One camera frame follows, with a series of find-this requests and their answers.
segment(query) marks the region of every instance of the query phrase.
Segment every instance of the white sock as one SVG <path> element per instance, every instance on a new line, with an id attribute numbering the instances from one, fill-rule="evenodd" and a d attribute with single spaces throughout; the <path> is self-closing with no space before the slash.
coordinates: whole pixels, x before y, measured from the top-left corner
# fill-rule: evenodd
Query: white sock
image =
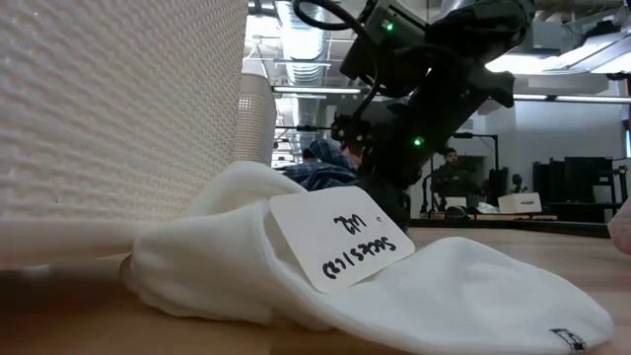
<path id="1" fill-rule="evenodd" d="M 263 165 L 233 164 L 189 217 L 136 241 L 126 283 L 174 316 L 267 324 L 277 311 L 311 329 L 336 327 L 414 353 L 565 355 L 613 336 L 609 314 L 569 282 L 462 238 L 322 294 L 269 212 L 272 196 L 301 192 Z"/>

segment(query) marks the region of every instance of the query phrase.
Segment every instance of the table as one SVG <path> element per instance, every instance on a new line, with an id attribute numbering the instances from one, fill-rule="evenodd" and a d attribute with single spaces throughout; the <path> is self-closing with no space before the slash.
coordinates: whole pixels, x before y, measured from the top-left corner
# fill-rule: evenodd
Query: table
<path id="1" fill-rule="evenodd" d="M 608 240 L 508 230 L 414 229 L 425 246 L 467 237 L 555 272 L 615 318 L 616 337 L 596 355 L 631 353 L 631 256 Z M 177 319 L 152 310 L 118 282 L 124 255 L 0 271 L 0 354 L 400 354 L 340 331 Z"/>
<path id="2" fill-rule="evenodd" d="M 434 212 L 431 214 L 433 220 L 444 220 L 445 212 Z M 554 215 L 535 215 L 535 214 L 468 214 L 471 221 L 556 221 L 558 218 Z"/>

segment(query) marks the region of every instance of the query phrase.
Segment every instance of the black equipment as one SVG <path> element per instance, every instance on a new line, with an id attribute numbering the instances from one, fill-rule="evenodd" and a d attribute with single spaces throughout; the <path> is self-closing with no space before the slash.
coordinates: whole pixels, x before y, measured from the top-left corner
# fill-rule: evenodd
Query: black equipment
<path id="1" fill-rule="evenodd" d="M 524 183 L 524 179 L 522 178 L 521 175 L 513 174 L 512 181 L 513 181 L 513 189 L 511 190 L 512 193 L 523 193 L 528 190 L 527 187 L 522 187 L 522 183 Z"/>
<path id="2" fill-rule="evenodd" d="M 612 202 L 615 202 L 611 158 L 565 158 L 565 197 L 567 201 L 595 203 L 594 186 L 598 185 L 609 186 Z"/>
<path id="3" fill-rule="evenodd" d="M 301 10 L 311 3 L 343 23 L 328 24 Z M 489 61 L 520 44 L 534 18 L 533 0 L 481 0 L 427 24 L 394 0 L 369 0 L 359 19 L 330 0 L 293 0 L 296 15 L 327 31 L 358 35 L 340 71 L 372 87 L 363 100 L 343 100 L 333 139 L 364 147 L 360 186 L 397 223 L 409 219 L 401 195 L 421 167 L 444 153 L 449 138 L 489 98 L 512 107 L 515 77 L 492 73 Z M 381 94 L 406 103 L 374 103 Z"/>

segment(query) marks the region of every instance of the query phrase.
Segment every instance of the black label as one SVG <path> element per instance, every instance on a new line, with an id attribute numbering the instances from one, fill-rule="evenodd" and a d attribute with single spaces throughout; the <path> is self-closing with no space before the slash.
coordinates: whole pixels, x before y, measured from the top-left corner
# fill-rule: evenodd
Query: black label
<path id="1" fill-rule="evenodd" d="M 581 337 L 568 329 L 550 329 L 553 333 L 559 335 L 568 345 L 570 345 L 569 355 L 586 354 L 588 345 Z"/>

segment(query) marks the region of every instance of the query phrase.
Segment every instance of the blue plaid shirt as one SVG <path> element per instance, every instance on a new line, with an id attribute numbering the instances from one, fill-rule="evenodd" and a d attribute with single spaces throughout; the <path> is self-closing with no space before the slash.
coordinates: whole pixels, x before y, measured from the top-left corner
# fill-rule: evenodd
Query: blue plaid shirt
<path id="1" fill-rule="evenodd" d="M 355 167 L 337 146 L 326 139 L 318 139 L 309 149 L 319 162 L 288 167 L 285 171 L 287 178 L 299 183 L 307 191 L 355 184 Z"/>

